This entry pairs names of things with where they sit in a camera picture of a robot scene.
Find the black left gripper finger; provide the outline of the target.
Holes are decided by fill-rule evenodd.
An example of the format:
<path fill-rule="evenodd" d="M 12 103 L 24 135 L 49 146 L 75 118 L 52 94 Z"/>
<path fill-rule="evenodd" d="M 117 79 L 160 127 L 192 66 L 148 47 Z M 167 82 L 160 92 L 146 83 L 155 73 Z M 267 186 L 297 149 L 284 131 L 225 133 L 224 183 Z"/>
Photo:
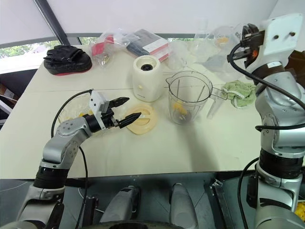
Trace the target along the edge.
<path fill-rule="evenodd" d="M 113 107 L 119 107 L 126 103 L 129 100 L 129 97 L 119 97 L 116 99 L 111 100 L 111 108 Z"/>
<path fill-rule="evenodd" d="M 118 121 L 118 127 L 124 128 L 124 127 L 132 124 L 134 121 L 136 121 L 141 116 L 141 114 L 142 114 L 141 112 L 137 112 L 137 113 L 132 113 L 132 114 L 126 116 L 124 119 Z"/>

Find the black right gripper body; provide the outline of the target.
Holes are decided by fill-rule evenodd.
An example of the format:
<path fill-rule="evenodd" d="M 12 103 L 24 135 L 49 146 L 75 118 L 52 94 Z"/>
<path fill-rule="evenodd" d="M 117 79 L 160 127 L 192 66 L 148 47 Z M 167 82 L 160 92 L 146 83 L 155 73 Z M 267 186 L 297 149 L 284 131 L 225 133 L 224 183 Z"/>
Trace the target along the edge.
<path fill-rule="evenodd" d="M 245 59 L 244 66 L 248 67 L 252 64 L 259 54 L 260 46 L 263 45 L 264 41 L 264 31 L 259 31 L 258 33 L 248 34 L 242 36 L 241 47 L 244 50 L 251 50 L 251 57 Z"/>

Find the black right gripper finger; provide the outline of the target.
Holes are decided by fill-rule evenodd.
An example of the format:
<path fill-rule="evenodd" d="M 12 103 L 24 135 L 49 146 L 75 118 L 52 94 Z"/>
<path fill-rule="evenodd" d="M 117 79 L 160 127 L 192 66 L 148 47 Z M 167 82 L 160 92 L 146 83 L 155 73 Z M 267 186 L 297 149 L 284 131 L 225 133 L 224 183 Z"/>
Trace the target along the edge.
<path fill-rule="evenodd" d="M 251 50 L 243 50 L 240 52 L 235 52 L 232 55 L 232 60 L 235 61 L 235 60 L 240 60 L 240 59 L 247 59 L 250 57 L 251 57 Z"/>
<path fill-rule="evenodd" d="M 243 26 L 242 36 L 246 36 L 248 34 L 254 34 L 254 33 L 258 33 L 258 32 L 259 32 L 259 29 L 257 26 L 255 26 L 254 24 L 248 23 Z"/>

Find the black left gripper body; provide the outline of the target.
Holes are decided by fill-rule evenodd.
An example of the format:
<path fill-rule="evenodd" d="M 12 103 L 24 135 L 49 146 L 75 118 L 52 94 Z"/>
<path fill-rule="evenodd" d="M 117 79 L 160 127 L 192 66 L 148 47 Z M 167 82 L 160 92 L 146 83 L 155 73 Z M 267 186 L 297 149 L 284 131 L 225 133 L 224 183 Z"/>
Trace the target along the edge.
<path fill-rule="evenodd" d="M 118 127 L 118 121 L 114 118 L 112 108 L 119 106 L 119 100 L 114 99 L 109 102 L 106 112 L 102 113 L 101 119 L 106 128 Z"/>

